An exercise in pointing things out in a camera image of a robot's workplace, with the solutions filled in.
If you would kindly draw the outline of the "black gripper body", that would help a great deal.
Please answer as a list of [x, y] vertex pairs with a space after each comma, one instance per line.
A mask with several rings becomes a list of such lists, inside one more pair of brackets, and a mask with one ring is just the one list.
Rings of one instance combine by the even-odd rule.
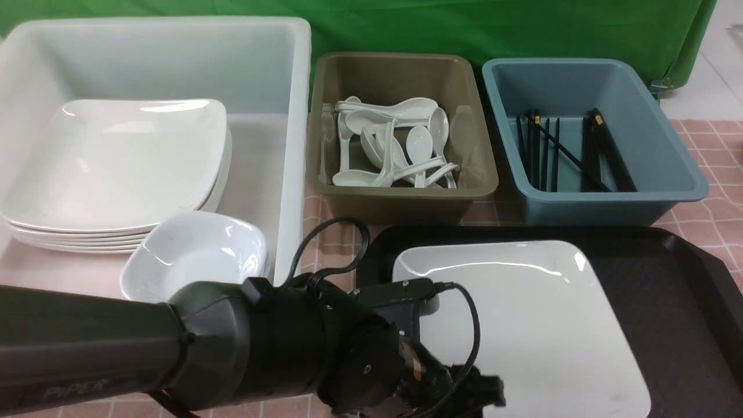
[[506, 405], [504, 381], [469, 363], [444, 365], [411, 338], [400, 339], [404, 371], [395, 387], [396, 417], [483, 417]]

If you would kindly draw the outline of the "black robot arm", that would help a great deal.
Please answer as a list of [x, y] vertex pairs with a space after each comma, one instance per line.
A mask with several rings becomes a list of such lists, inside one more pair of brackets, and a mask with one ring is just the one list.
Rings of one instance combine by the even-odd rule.
[[[463, 292], [473, 348], [444, 365], [419, 342], [419, 306]], [[345, 292], [302, 275], [196, 282], [168, 302], [2, 286], [2, 415], [143, 392], [178, 417], [316, 394], [335, 416], [481, 417], [504, 383], [474, 366], [472, 296], [414, 279]]]

